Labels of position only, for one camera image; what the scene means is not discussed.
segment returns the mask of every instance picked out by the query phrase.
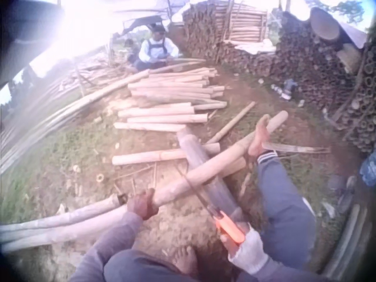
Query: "orange saw handle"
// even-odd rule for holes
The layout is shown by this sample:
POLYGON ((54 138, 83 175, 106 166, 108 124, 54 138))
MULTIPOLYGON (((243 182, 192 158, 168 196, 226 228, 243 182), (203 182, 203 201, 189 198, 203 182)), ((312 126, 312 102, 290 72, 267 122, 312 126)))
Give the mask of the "orange saw handle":
POLYGON ((214 217, 216 226, 219 230, 223 230, 233 241, 240 245, 246 240, 246 235, 239 229, 239 227, 227 216, 226 213, 220 211, 222 218, 214 217))

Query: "bare foot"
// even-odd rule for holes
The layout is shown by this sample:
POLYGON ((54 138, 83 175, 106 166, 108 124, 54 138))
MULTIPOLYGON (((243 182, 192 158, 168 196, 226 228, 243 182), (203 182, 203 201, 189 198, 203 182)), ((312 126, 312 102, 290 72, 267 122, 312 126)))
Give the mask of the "bare foot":
POLYGON ((199 275, 196 253, 191 246, 179 248, 175 252, 172 263, 183 274, 189 275, 193 278, 197 278, 197 276, 199 275))

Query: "dirt ground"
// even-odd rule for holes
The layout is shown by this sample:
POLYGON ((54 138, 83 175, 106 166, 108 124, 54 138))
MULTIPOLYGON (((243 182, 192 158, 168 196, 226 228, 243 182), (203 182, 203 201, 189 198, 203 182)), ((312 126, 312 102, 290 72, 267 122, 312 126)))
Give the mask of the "dirt ground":
MULTIPOLYGON (((272 140, 332 148, 333 153, 327 155, 280 154, 292 181, 317 215, 317 242, 310 269, 320 271, 333 251, 345 220, 344 216, 330 219, 321 204, 322 201, 333 206, 337 204, 338 195, 329 191, 327 180, 333 173, 344 176, 354 173, 360 161, 357 152, 340 141, 320 118, 320 113, 307 106, 298 108, 293 102, 280 100, 277 94, 269 91, 268 82, 259 85, 250 75, 236 76, 229 69, 217 69, 220 76, 213 84, 232 88, 225 91, 223 98, 229 106, 219 110, 207 124, 192 126, 202 142, 212 137, 248 103, 256 101, 257 105, 222 139, 222 150, 251 132, 263 114, 275 115, 280 110, 286 110, 290 117, 272 135, 272 140)), ((44 139, 3 174, 1 222, 16 223, 51 216, 60 204, 66 207, 66 211, 72 211, 117 193, 118 189, 132 197, 134 192, 153 186, 154 163, 113 167, 112 156, 171 149, 178 147, 178 142, 172 133, 116 130, 113 127, 117 120, 116 111, 109 110, 108 106, 111 101, 116 104, 114 101, 127 95, 128 91, 122 89, 93 105, 81 121, 44 139), (95 123, 93 120, 98 116, 102 121, 95 123), (80 167, 80 173, 72 170, 74 165, 80 167), (126 176, 146 167, 149 168, 126 176), (96 182, 99 173, 105 175, 103 183, 96 182)), ((186 166, 184 161, 178 164, 186 166)), ((246 173, 244 169, 225 179, 236 199, 246 173)), ((174 162, 157 164, 157 189, 177 177, 174 162)), ((267 220, 261 200, 257 176, 253 173, 251 184, 238 201, 249 215, 251 224, 259 230, 267 220)), ((23 250, 9 257, 28 281, 67 281, 97 237, 98 234, 93 234, 92 238, 23 250)), ((162 207, 157 216, 144 224, 135 246, 167 259, 175 247, 184 244, 196 248, 204 281, 229 281, 234 269, 227 262, 226 252, 210 217, 194 196, 162 207)))

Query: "white shirt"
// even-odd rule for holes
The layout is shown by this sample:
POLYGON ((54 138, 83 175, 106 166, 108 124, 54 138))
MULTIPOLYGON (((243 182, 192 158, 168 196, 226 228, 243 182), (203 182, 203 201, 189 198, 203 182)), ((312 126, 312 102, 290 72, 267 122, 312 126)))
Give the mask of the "white shirt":
MULTIPOLYGON (((150 38, 149 41, 150 41, 150 44, 152 44, 152 45, 154 45, 154 44, 162 44, 163 39, 160 40, 160 41, 155 41, 153 38, 150 38)), ((174 58, 177 58, 177 56, 179 55, 179 49, 172 42, 172 40, 170 38, 165 38, 164 39, 164 47, 166 47, 167 53, 170 56, 172 56, 174 58)), ((150 51, 151 52, 150 52, 150 56, 149 56, 148 55, 148 53, 149 53, 149 43, 147 42, 147 40, 144 40, 142 42, 141 50, 140 50, 140 53, 139 53, 139 58, 140 58, 140 60, 142 62, 148 63, 148 62, 150 62, 150 58, 157 59, 159 55, 164 54, 162 47, 161 48, 153 48, 150 51)))

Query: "blue jeans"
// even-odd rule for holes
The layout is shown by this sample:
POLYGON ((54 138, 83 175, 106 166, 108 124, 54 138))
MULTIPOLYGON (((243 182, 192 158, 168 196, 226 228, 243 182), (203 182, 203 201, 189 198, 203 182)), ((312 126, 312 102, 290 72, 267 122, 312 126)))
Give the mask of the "blue jeans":
MULTIPOLYGON (((277 157, 258 166, 258 183, 269 220, 261 233, 265 253, 285 266, 302 269, 310 259, 315 242, 315 216, 311 207, 277 157)), ((195 281, 136 250, 113 256, 105 265, 104 274, 107 282, 195 281)), ((237 281, 257 280, 242 272, 237 281)))

